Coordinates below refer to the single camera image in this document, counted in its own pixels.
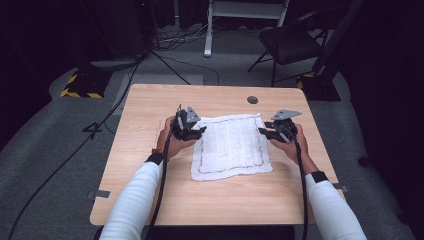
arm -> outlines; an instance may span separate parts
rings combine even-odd
[[[306,188],[318,228],[323,239],[366,239],[358,219],[339,192],[320,172],[308,153],[308,144],[302,127],[296,124],[297,140],[301,147],[302,163],[305,170]],[[270,140],[271,144],[283,150],[296,164],[297,154],[294,142],[282,143]]]
[[[156,188],[162,176],[165,142],[174,117],[166,119],[165,127],[157,141],[157,153],[153,153],[134,174],[116,200],[109,218],[100,236],[101,240],[139,240],[141,231],[149,217],[156,194]],[[168,159],[193,145],[195,141],[179,141],[171,136]]]
[[[323,239],[366,239],[358,219],[325,173],[305,176],[309,201]]]

person's right hand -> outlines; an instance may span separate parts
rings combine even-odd
[[[300,124],[295,124],[295,126],[297,129],[296,139],[300,145],[301,158],[302,158],[302,163],[305,170],[305,175],[311,172],[319,171],[317,166],[315,165],[315,163],[312,161],[311,157],[309,156],[308,142],[306,141],[306,137],[303,134],[302,126]],[[296,145],[294,143],[294,140],[291,140],[288,143],[285,143],[285,142],[283,143],[278,140],[271,139],[270,143],[274,145],[275,147],[283,150],[286,153],[287,157],[289,157],[291,160],[293,160],[296,164],[299,165],[299,162],[297,159],[297,150],[296,150]]]

gray carpet floor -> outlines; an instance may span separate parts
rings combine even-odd
[[[258,32],[221,31],[214,35],[212,57],[203,57],[204,38],[175,50],[156,53],[192,65],[165,59],[181,75],[201,76],[204,85],[268,87],[271,63],[252,72],[247,68],[264,50]],[[278,75],[307,70],[312,61],[280,67]],[[12,225],[31,194],[80,147],[89,133],[82,129],[101,122],[113,106],[129,69],[114,72],[103,99],[60,97],[75,69],[70,69],[50,87],[53,100],[30,119],[0,153],[0,239],[7,239]],[[146,74],[173,75],[154,55],[136,71],[137,81]],[[338,74],[334,79],[341,102],[310,101],[309,105],[340,182],[350,188],[346,200],[356,213],[368,239],[414,239],[409,227],[397,219],[398,207],[378,173],[361,167],[357,160],[366,151],[349,88]],[[293,80],[277,87],[295,87]],[[22,215],[13,239],[93,239],[98,226],[90,223],[92,200],[113,143],[120,115],[112,115],[96,133],[42,188]],[[297,239],[302,226],[296,226]],[[308,239],[321,239],[315,225]]]

black base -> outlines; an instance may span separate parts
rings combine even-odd
[[[112,73],[98,70],[90,73],[75,71],[61,96],[103,98]]]
[[[296,78],[298,88],[303,90],[309,101],[340,102],[340,96],[332,82],[318,81],[311,75],[303,75]]]

wooden table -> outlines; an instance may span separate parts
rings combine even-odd
[[[248,103],[249,96],[259,102]],[[263,121],[271,121],[282,108],[299,110],[302,115],[293,121],[303,126],[312,159],[332,183],[338,183],[299,89],[134,84],[99,187],[111,194],[95,200],[92,224],[105,224],[121,190],[156,147],[165,119],[174,115],[180,104],[184,109],[192,106],[201,117],[261,113]],[[182,150],[168,164],[156,225],[302,224],[299,168],[284,152],[268,145],[272,172],[207,182],[191,179],[193,147]]]

